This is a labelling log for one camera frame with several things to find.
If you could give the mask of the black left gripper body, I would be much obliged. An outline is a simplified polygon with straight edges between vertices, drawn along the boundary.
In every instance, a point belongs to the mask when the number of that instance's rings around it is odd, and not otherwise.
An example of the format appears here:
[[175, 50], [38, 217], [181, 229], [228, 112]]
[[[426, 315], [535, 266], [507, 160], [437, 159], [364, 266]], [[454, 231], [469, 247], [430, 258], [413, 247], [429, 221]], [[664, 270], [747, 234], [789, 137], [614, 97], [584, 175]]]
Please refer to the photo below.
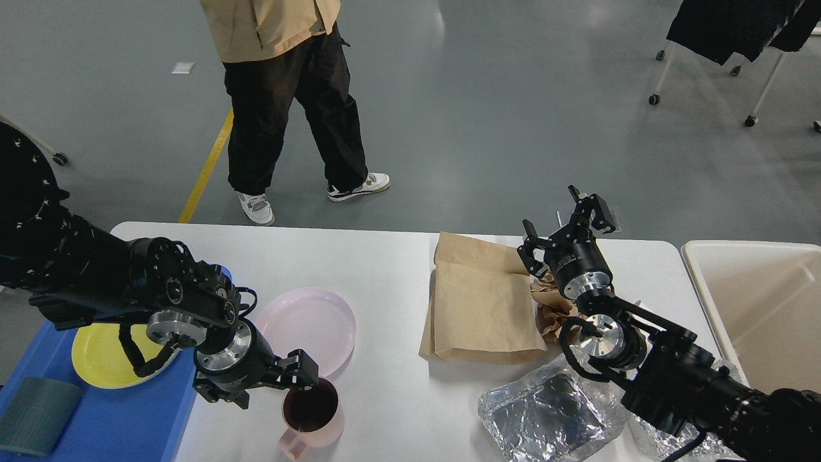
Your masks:
[[273, 354], [251, 321], [238, 322], [234, 337], [223, 350], [194, 354], [194, 379], [208, 379], [223, 391], [247, 391], [269, 387]]

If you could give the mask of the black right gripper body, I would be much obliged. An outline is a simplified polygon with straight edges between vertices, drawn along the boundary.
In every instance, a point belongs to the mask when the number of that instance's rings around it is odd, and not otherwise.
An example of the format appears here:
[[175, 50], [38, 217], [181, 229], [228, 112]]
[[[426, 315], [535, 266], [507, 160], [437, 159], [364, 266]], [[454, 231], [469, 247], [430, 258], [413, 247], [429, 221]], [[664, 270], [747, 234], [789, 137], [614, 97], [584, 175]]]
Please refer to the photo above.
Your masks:
[[543, 260], [561, 295], [568, 300], [577, 300], [587, 291], [612, 286], [613, 273], [593, 241], [546, 249]]

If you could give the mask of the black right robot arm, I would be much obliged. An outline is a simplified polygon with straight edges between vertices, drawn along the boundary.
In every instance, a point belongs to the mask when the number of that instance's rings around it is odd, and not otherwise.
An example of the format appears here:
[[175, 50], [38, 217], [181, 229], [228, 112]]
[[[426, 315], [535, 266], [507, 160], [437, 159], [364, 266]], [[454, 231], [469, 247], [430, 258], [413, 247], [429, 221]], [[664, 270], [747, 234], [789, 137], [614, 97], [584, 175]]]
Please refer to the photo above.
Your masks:
[[679, 436], [685, 424], [696, 438], [668, 456], [678, 460], [715, 434], [747, 461], [818, 461], [819, 394], [782, 388], [770, 394], [731, 377], [726, 366], [696, 345], [696, 334], [616, 296], [613, 274], [596, 231], [616, 229], [607, 202], [568, 187], [571, 218], [548, 237], [523, 220], [517, 249], [527, 272], [551, 275], [560, 295], [575, 302], [558, 334], [567, 363], [583, 378], [612, 382], [624, 392], [622, 405], [662, 432]]

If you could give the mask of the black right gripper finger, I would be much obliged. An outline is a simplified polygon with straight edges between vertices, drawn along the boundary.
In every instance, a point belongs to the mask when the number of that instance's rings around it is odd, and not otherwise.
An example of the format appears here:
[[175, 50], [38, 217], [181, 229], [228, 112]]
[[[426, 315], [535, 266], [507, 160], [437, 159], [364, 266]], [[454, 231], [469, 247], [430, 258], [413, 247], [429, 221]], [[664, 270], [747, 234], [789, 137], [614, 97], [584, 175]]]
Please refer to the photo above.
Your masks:
[[572, 236], [590, 240], [621, 233], [619, 214], [610, 209], [603, 197], [597, 194], [587, 195], [577, 187], [567, 187], [567, 190], [574, 201], [574, 209], [557, 211], [560, 230], [569, 230]]
[[546, 253], [552, 251], [552, 241], [537, 236], [536, 228], [531, 221], [522, 221], [522, 225], [525, 237], [522, 245], [517, 248], [517, 254], [521, 258], [527, 273], [536, 277], [537, 280], [542, 280], [550, 270], [549, 265], [544, 261], [537, 260], [534, 252], [536, 250], [542, 250]]

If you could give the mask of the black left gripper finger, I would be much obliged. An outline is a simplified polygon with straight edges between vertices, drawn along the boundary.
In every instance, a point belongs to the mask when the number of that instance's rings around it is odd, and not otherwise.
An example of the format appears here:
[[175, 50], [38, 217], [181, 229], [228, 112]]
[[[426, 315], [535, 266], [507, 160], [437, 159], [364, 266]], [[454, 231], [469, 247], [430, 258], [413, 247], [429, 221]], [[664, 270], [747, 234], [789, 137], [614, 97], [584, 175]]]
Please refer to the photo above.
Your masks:
[[250, 395], [247, 391], [223, 391], [223, 389], [208, 379], [194, 379], [192, 387], [194, 391], [209, 403], [216, 403], [222, 400], [233, 403], [241, 409], [249, 408]]
[[273, 358], [269, 367], [269, 386], [276, 389], [310, 389], [319, 384], [319, 366], [303, 349], [287, 357]]

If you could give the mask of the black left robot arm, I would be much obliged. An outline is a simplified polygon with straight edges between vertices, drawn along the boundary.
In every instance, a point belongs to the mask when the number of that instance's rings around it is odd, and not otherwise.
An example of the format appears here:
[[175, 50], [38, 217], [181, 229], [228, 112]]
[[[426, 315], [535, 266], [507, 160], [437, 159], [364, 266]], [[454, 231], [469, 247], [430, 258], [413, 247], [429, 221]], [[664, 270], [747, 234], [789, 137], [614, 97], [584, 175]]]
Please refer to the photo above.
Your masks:
[[30, 304], [56, 330], [119, 325], [138, 375], [172, 352], [194, 349], [193, 388], [208, 402], [246, 409], [249, 389], [305, 391], [319, 367], [302, 349], [282, 359], [248, 319], [249, 287], [223, 268], [197, 261], [181, 241], [124, 241], [71, 214], [52, 167], [22, 131], [1, 130], [2, 285], [31, 293]]

